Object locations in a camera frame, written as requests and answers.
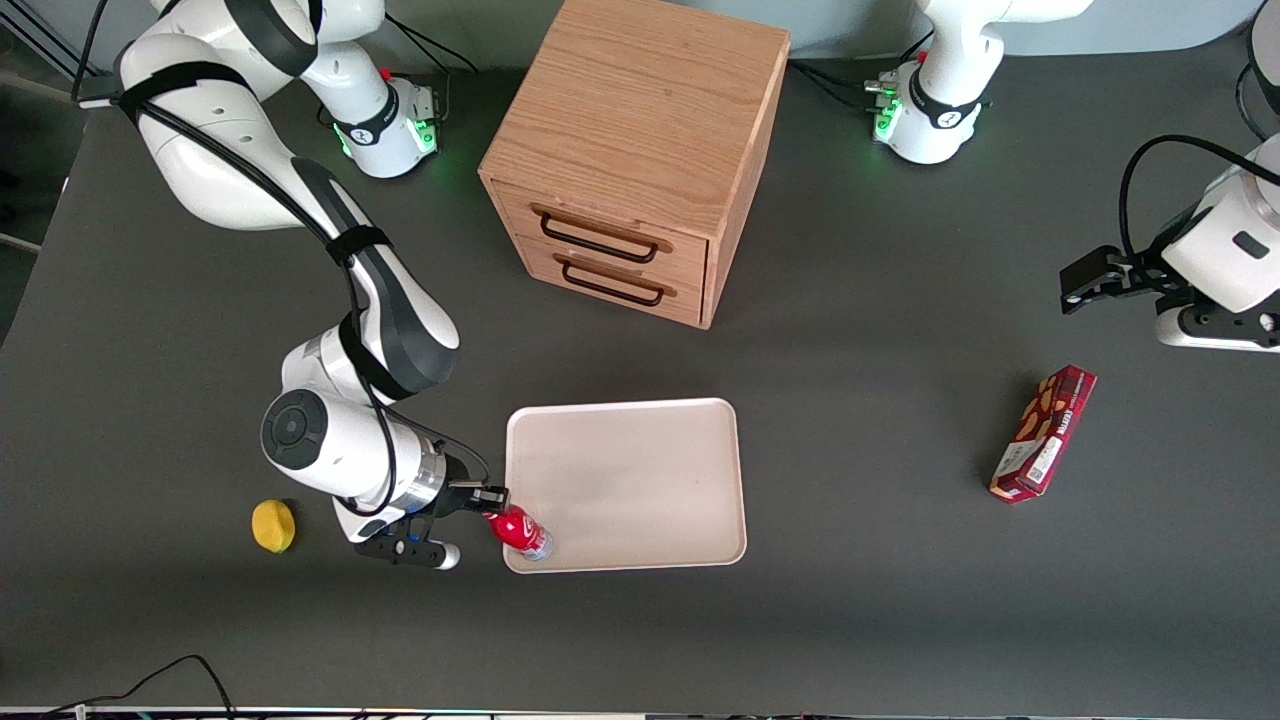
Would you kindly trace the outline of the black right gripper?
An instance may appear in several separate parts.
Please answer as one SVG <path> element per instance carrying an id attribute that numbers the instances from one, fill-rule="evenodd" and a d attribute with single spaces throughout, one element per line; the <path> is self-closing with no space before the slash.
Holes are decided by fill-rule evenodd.
<path id="1" fill-rule="evenodd" d="M 500 505 L 508 503 L 509 491 L 502 486 L 483 486 L 483 480 L 470 477 L 463 462 L 447 462 L 445 479 L 440 491 L 431 502 L 434 518 L 448 518 L 458 511 L 472 511 L 475 503 L 484 503 L 476 507 L 483 518 L 499 518 Z"/>

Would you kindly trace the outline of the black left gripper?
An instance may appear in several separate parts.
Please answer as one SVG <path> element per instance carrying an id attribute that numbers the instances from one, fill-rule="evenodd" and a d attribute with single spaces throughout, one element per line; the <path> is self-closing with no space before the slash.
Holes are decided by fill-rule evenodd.
<path id="1" fill-rule="evenodd" d="M 1193 288 L 1158 251 L 1125 252 L 1102 245 L 1060 272 L 1062 315 L 1111 299 L 1158 295 L 1158 304 L 1192 304 Z"/>

